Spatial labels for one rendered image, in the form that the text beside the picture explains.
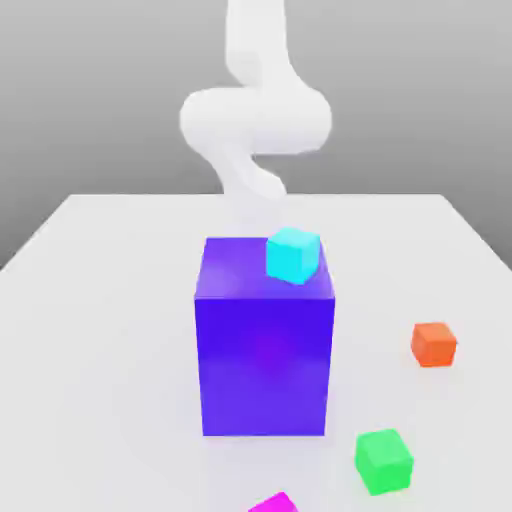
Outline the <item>small cyan cube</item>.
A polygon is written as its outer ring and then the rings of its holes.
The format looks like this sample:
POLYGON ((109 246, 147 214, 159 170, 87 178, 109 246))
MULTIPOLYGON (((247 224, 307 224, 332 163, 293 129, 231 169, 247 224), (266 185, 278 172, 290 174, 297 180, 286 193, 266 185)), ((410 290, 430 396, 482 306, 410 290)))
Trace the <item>small cyan cube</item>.
POLYGON ((281 281, 303 285, 318 269, 320 247, 318 234, 283 228, 266 241, 266 274, 281 281))

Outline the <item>small orange cube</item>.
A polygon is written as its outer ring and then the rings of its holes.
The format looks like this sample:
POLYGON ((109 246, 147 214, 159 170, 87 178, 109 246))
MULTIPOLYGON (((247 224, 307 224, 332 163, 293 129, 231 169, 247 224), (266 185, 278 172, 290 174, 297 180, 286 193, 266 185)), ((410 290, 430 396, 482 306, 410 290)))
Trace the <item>small orange cube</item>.
POLYGON ((411 339, 412 353, 421 367, 453 364, 457 339, 446 323, 416 323, 411 339))

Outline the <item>small green cube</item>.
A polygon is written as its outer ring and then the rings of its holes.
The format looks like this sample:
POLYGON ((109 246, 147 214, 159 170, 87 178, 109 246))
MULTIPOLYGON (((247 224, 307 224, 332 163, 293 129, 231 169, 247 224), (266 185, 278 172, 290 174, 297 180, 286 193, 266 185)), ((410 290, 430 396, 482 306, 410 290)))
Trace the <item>small green cube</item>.
POLYGON ((411 484, 414 457, 395 429, 358 435, 354 464, 372 496, 401 491, 411 484))

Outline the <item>small magenta cube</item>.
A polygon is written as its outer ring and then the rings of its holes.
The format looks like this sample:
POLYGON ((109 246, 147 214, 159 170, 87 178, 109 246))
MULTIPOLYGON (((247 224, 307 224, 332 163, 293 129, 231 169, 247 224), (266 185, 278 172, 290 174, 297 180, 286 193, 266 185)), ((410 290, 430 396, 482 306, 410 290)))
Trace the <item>small magenta cube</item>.
POLYGON ((299 512, 295 503, 283 491, 251 507, 248 512, 299 512))

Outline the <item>large purple box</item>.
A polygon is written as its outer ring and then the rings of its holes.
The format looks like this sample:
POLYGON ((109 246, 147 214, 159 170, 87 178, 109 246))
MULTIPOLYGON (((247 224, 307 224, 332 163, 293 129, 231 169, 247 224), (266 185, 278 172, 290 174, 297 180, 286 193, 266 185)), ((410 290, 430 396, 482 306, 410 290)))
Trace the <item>large purple box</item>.
POLYGON ((325 432, 335 293, 324 257, 303 285, 267 276, 263 238, 205 241, 194 295, 206 436, 325 432))

